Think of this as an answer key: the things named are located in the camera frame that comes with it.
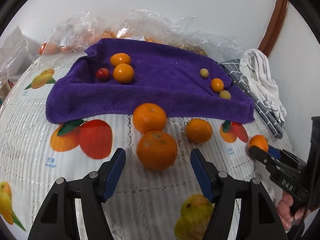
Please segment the right hand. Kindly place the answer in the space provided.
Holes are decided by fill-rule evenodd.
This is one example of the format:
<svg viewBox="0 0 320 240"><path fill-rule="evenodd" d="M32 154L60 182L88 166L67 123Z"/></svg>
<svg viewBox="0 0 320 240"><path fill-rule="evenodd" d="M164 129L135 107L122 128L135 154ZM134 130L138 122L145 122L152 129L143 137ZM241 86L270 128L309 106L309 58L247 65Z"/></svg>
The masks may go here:
<svg viewBox="0 0 320 240"><path fill-rule="evenodd" d="M287 192L282 192L281 200L277 204L277 213L286 231L289 231L293 225L300 222L304 215L308 215L311 211L300 208L294 215L290 211L293 205L293 198Z"/></svg>

